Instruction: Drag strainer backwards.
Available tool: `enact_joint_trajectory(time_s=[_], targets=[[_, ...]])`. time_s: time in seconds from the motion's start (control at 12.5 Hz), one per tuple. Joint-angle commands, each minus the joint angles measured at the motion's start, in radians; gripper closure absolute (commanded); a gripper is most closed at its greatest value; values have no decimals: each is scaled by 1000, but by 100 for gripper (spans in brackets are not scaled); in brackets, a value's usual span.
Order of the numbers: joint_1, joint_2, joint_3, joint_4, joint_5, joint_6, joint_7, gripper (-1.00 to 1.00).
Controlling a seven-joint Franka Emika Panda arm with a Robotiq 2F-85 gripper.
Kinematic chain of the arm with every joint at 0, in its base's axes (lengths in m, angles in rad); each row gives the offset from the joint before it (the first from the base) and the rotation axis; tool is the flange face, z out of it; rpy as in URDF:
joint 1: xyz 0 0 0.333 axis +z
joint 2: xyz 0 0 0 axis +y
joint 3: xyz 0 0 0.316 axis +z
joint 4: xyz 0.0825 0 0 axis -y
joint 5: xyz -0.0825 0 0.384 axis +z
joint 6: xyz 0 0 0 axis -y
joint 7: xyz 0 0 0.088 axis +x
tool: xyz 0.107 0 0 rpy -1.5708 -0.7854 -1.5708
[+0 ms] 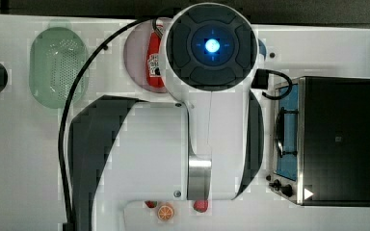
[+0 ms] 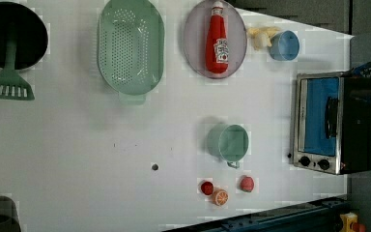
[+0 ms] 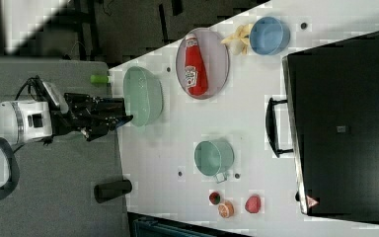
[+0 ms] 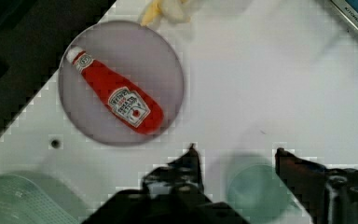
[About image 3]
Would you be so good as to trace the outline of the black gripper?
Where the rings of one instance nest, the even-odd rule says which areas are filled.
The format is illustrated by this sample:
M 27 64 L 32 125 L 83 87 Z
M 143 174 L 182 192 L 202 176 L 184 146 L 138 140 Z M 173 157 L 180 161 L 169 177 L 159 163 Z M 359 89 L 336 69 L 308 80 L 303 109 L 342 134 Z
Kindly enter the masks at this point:
M 87 94 L 65 93 L 67 112 L 50 112 L 52 136 L 80 132 L 87 141 L 105 136 L 132 121 L 133 115 L 113 118 L 108 125 L 103 112 L 124 113 L 124 98 L 91 97 Z

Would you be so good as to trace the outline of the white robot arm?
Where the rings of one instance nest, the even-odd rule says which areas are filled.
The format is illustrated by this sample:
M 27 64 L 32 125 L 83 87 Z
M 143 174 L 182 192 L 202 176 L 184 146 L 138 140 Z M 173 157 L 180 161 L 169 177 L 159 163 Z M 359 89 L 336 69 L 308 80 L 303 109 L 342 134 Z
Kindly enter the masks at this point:
M 42 142 L 56 136 L 80 132 L 93 141 L 132 121 L 125 112 L 123 98 L 92 97 L 66 93 L 64 102 L 54 107 L 49 101 L 9 101 L 0 103 L 0 138 L 10 145 Z

